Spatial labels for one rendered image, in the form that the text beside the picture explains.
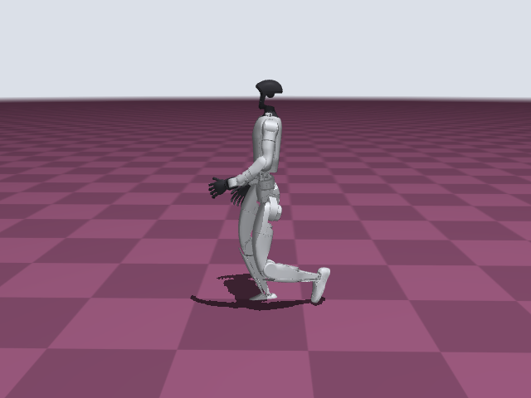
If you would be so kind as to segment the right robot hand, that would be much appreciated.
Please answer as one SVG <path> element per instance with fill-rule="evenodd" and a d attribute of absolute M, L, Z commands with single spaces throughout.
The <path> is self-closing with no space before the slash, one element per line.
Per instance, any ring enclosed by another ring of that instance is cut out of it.
<path fill-rule="evenodd" d="M 233 202 L 233 205 L 236 204 L 236 200 L 238 199 L 238 197 L 240 197 L 240 198 L 238 199 L 238 202 L 237 202 L 236 205 L 239 206 L 240 200 L 243 198 L 242 201 L 241 201 L 241 205 L 242 205 L 242 203 L 243 203 L 243 201 L 244 201 L 244 198 L 245 198 L 245 196 L 246 196 L 246 194 L 247 194 L 247 192 L 248 192 L 248 190 L 249 190 L 250 187 L 251 187 L 251 186 L 247 183 L 247 185 L 244 186 L 244 187 L 243 187 L 243 186 L 240 186 L 240 187 L 235 188 L 234 190 L 232 190 L 231 194 L 233 194 L 233 193 L 236 192 L 236 191 L 237 191 L 237 192 L 232 196 L 232 198 L 231 198 L 231 202 L 233 201 L 233 199 L 235 198 L 235 196 L 238 194 L 238 195 L 236 196 L 234 202 Z"/>

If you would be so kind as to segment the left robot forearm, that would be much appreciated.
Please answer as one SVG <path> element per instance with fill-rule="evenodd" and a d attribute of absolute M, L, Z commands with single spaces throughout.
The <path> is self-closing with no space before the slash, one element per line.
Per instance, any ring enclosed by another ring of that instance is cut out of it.
<path fill-rule="evenodd" d="M 227 180 L 229 188 L 239 186 L 244 187 L 247 185 L 248 182 L 257 179 L 260 176 L 260 171 L 265 167 L 265 165 L 265 158 L 257 158 L 255 162 L 242 174 Z"/>

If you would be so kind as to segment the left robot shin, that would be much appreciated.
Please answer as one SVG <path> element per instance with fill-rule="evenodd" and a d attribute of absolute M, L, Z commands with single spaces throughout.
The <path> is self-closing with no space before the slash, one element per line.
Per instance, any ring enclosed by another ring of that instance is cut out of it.
<path fill-rule="evenodd" d="M 266 263 L 263 269 L 263 274 L 264 276 L 270 278 L 263 279 L 264 281 L 283 283 L 297 283 L 309 281 L 315 281 L 318 283 L 320 279 L 319 274 L 303 271 L 300 270 L 299 267 L 295 267 L 292 265 L 283 265 L 281 263 L 274 264 L 272 262 Z"/>

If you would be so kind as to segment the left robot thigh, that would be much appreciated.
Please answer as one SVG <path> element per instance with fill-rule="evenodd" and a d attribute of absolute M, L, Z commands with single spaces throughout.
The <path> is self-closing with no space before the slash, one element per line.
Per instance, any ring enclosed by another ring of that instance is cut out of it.
<path fill-rule="evenodd" d="M 268 221 L 278 221 L 282 213 L 281 205 L 278 205 L 275 197 L 268 197 L 267 202 L 261 203 L 256 213 L 252 231 L 252 250 L 256 267 L 261 276 L 270 279 L 263 274 L 263 269 L 268 262 L 275 264 L 273 260 L 267 259 L 273 238 L 271 223 Z"/>

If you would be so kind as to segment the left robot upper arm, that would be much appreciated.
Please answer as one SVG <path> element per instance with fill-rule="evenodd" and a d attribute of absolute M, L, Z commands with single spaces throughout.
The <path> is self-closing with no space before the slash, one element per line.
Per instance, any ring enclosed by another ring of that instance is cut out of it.
<path fill-rule="evenodd" d="M 279 124 L 271 119 L 267 119 L 262 124 L 262 143 L 261 150 L 263 152 L 263 158 L 266 160 L 265 167 L 262 172 L 268 172 L 271 170 L 273 163 L 273 156 L 275 151 L 275 140 L 279 131 Z"/>

